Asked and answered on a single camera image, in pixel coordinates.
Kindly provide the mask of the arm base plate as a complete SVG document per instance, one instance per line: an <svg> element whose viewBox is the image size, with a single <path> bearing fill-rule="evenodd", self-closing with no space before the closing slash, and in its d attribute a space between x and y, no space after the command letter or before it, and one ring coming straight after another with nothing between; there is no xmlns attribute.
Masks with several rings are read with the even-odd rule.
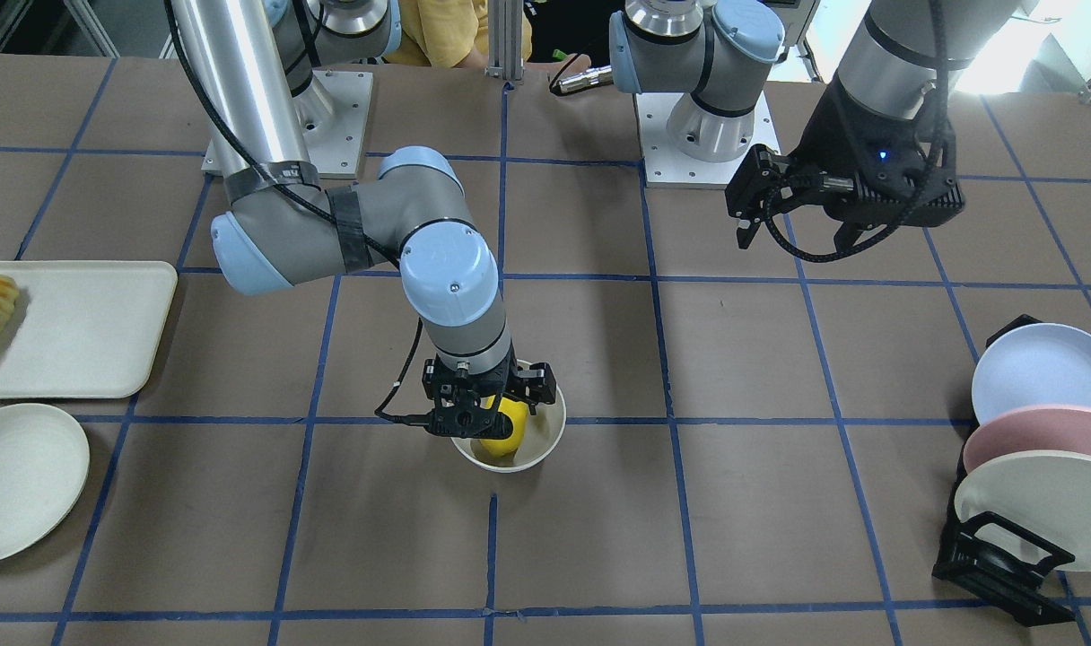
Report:
<svg viewBox="0 0 1091 646"><path fill-rule="evenodd" d="M755 144L781 149L763 94L738 118L709 113L686 93L637 94L635 109L649 187L723 189Z"/></svg>
<svg viewBox="0 0 1091 646"><path fill-rule="evenodd" d="M321 186L355 179L373 79L369 71L312 71L293 95L274 50L197 57L185 63L209 122L202 169L233 199L262 187Z"/></svg>

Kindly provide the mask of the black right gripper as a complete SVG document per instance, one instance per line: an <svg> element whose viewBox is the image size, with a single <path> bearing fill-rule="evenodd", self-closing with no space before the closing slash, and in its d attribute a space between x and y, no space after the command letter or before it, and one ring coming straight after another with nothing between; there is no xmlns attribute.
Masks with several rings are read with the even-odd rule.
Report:
<svg viewBox="0 0 1091 646"><path fill-rule="evenodd" d="M448 367L439 357L425 360L423 391L433 402L420 424L433 436L470 439L508 439L513 422L500 412L500 402L512 375L512 399L528 405L531 415L538 406L558 400L558 381L548 362L514 364L508 354L495 367L471 373L468 367Z"/></svg>

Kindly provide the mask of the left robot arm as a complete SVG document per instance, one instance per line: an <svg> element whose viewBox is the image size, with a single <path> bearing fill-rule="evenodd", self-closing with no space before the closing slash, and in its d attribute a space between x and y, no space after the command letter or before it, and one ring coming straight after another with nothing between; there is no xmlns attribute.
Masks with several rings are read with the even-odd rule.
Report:
<svg viewBox="0 0 1091 646"><path fill-rule="evenodd" d="M1016 8L873 1L787 154L743 142L784 41L770 7L627 1L608 21L608 53L621 92L678 94L666 127L678 149L741 162L723 191L740 249L766 229L793 258L829 263L964 211L950 93Z"/></svg>

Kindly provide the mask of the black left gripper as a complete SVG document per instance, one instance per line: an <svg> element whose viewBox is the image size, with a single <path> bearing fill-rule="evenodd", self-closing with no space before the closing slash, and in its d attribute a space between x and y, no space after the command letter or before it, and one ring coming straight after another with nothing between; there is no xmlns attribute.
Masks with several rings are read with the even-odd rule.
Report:
<svg viewBox="0 0 1091 646"><path fill-rule="evenodd" d="M815 165L854 189L825 201L825 212L843 222L834 234L835 255L852 258L877 244L882 225L894 222L924 175L936 124L937 98L930 92L911 121L874 113L834 81L791 156L752 144L726 186L726 207L736 218L739 249L750 249L766 218L796 210L799 190L789 184L796 162Z"/></svg>

